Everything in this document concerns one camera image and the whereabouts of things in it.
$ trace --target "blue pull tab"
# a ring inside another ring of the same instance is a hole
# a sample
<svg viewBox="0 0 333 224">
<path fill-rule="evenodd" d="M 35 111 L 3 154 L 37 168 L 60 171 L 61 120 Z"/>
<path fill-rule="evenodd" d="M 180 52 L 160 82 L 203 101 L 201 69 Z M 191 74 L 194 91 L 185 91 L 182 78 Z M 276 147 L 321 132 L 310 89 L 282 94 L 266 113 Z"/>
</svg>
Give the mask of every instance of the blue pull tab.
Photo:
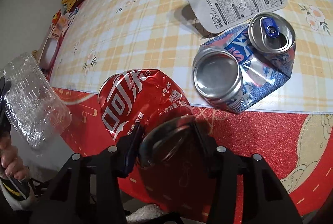
<svg viewBox="0 0 333 224">
<path fill-rule="evenodd" d="M 266 34 L 269 37 L 277 38 L 279 36 L 279 29 L 272 17 L 266 17 L 262 20 L 262 25 L 265 28 Z"/>
</svg>

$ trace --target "red soda can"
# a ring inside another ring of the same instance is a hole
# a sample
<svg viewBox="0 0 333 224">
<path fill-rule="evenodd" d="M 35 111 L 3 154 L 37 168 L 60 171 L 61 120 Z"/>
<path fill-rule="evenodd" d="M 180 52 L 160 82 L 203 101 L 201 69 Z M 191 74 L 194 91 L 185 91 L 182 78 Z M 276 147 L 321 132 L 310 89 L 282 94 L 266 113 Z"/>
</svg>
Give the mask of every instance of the red soda can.
<svg viewBox="0 0 333 224">
<path fill-rule="evenodd" d="M 98 93 L 102 121 L 115 142 L 144 127 L 139 148 L 142 167 L 166 161 L 177 151 L 194 121 L 181 88 L 156 69 L 135 69 L 107 79 Z"/>
</svg>

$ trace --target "table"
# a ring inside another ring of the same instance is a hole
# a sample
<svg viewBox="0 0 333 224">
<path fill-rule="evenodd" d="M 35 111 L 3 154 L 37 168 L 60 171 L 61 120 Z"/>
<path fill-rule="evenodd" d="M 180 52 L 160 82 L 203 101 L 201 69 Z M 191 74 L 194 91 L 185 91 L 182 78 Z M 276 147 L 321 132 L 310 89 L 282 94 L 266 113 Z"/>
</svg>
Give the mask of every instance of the table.
<svg viewBox="0 0 333 224">
<path fill-rule="evenodd" d="M 114 141 L 106 131 L 96 94 L 55 88 L 72 112 L 62 134 L 81 155 L 94 155 Z M 333 185 L 333 115 L 243 112 L 234 115 L 213 108 L 194 107 L 196 120 L 205 125 L 218 145 L 236 154 L 261 154 L 281 179 L 301 215 L 321 207 Z M 242 181 L 239 180 L 236 219 L 241 219 Z M 157 203 L 163 210 L 206 221 L 215 182 L 206 176 L 193 140 L 189 139 L 164 165 L 139 166 L 119 187 L 134 198 Z"/>
<path fill-rule="evenodd" d="M 97 1 L 88 0 L 83 5 L 86 10 L 78 12 L 51 79 L 73 114 L 62 137 L 84 156 L 97 154 L 114 142 L 100 119 L 96 94 L 70 89 L 96 93 L 100 83 L 113 73 L 152 67 L 170 75 L 190 101 L 195 100 L 188 73 L 199 45 L 212 37 L 195 17 L 182 20 L 186 0 Z M 333 187 L 333 115 L 311 114 L 332 112 L 333 107 L 328 93 L 333 79 L 329 30 L 333 0 L 289 0 L 279 11 L 296 31 L 293 77 L 302 84 L 302 91 L 288 90 L 286 84 L 264 98 L 258 110 L 276 107 L 304 114 L 246 111 L 233 115 L 201 107 L 194 107 L 194 114 L 219 145 L 244 156 L 263 155 L 303 215 L 318 209 Z M 182 74 L 182 80 L 177 80 L 177 73 Z M 136 166 L 128 178 L 119 179 L 119 187 L 144 202 L 159 204 L 163 210 L 205 221 L 215 184 L 207 179 L 197 148 L 189 139 L 170 162 L 148 170 Z M 241 179 L 237 195 L 239 222 Z"/>
</svg>

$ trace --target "silver rivet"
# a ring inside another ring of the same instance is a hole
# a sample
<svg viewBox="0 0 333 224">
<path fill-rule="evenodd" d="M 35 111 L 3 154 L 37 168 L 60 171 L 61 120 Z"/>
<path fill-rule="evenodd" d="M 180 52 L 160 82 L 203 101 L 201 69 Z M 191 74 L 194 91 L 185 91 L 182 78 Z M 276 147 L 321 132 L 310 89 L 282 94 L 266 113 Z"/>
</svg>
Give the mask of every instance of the silver rivet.
<svg viewBox="0 0 333 224">
<path fill-rule="evenodd" d="M 118 148 L 117 148 L 117 146 L 110 146 L 109 148 L 108 148 L 108 151 L 110 152 L 110 153 L 114 153 L 114 152 L 116 152 L 118 150 Z"/>
<path fill-rule="evenodd" d="M 227 149 L 224 146 L 218 146 L 218 147 L 216 147 L 216 151 L 218 151 L 220 153 L 224 153 L 225 151 L 227 151 Z"/>
<path fill-rule="evenodd" d="M 262 159 L 260 154 L 254 154 L 252 157 L 253 157 L 254 160 L 257 160 L 257 161 Z"/>
<path fill-rule="evenodd" d="M 73 159 L 73 160 L 79 160 L 80 157 L 81 157 L 80 154 L 73 154 L 73 155 L 72 155 L 72 159 Z"/>
</svg>

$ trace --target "yellow and white checkered tablecloth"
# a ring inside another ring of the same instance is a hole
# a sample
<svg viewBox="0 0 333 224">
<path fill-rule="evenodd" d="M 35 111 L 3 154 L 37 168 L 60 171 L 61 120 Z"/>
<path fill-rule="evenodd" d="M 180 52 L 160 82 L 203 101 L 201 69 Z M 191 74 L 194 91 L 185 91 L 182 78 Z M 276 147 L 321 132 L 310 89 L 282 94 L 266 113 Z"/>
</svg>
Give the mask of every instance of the yellow and white checkered tablecloth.
<svg viewBox="0 0 333 224">
<path fill-rule="evenodd" d="M 333 112 L 333 0 L 288 0 L 276 11 L 296 32 L 296 57 L 287 83 L 252 110 Z M 59 50 L 51 85 L 97 93 L 128 69 L 157 68 L 184 90 L 193 105 L 193 58 L 213 35 L 187 0 L 86 0 Z"/>
</svg>

